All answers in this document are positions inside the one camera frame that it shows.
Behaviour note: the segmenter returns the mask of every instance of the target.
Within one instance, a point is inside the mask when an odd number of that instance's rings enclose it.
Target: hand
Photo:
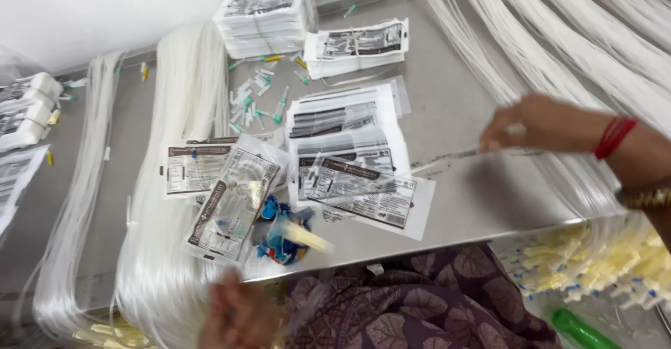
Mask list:
[[[210,287],[210,306],[200,349],[270,348],[281,315],[259,285],[240,283],[230,271]]]
[[[524,96],[518,104],[494,113],[482,132],[480,152],[514,146],[560,152],[593,151],[613,117],[584,111],[542,94]],[[511,125],[521,125],[524,130],[511,130]]]

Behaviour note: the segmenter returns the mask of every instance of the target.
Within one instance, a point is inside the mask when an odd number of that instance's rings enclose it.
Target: purple patterned fabric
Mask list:
[[[554,330],[526,311],[487,245],[383,265],[379,276],[356,267],[339,272],[286,348],[561,348]],[[290,284],[291,317],[314,297],[316,285],[312,277]]]

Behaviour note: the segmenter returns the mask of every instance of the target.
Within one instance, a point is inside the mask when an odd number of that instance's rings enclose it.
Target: gold bangle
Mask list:
[[[633,192],[619,191],[615,196],[622,206],[630,210],[664,210],[671,207],[671,180]]]

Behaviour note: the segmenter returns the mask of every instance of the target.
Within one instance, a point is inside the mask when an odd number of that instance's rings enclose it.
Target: red bangle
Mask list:
[[[599,146],[594,150],[594,155],[597,156],[597,159],[605,159],[615,152],[627,134],[636,127],[637,123],[638,120],[631,117],[615,117],[606,127]]]

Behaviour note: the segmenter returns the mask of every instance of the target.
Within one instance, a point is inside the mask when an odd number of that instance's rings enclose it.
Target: white wall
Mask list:
[[[0,0],[0,46],[47,71],[138,49],[181,24],[208,20],[220,0]]]

